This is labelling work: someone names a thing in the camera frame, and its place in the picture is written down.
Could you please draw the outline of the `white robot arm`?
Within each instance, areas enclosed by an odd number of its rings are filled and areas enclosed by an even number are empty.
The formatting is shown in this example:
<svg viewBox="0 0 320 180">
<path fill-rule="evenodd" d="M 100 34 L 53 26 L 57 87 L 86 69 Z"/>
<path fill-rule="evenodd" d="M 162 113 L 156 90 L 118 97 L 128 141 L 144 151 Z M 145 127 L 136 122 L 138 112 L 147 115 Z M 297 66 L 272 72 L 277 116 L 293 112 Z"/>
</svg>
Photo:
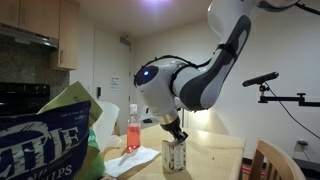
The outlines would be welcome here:
<svg viewBox="0 0 320 180">
<path fill-rule="evenodd" d="M 178 110 L 200 111 L 216 103 L 224 81 L 247 42 L 252 11 L 261 8 L 282 12 L 293 6 L 314 14 L 318 12 L 301 0 L 212 0 L 207 11 L 208 23 L 221 42 L 209 60 L 197 65 L 167 55 L 167 64 L 160 65 L 153 59 L 134 76 L 134 86 L 160 126 L 176 141 L 185 141 L 188 134 L 180 128 Z"/>
</svg>

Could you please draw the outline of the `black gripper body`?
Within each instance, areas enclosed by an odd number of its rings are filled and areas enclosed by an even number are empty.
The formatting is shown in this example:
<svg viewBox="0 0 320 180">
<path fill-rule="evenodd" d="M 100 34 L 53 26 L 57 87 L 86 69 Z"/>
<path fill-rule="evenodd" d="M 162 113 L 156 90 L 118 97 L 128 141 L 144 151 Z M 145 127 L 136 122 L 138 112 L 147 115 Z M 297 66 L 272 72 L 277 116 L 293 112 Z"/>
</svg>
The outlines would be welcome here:
<svg viewBox="0 0 320 180">
<path fill-rule="evenodd" d="M 162 125 L 162 128 L 165 131 L 170 132 L 174 139 L 179 143 L 184 142 L 188 138 L 188 134 L 181 130 L 179 121 L 174 121 L 170 124 Z"/>
</svg>

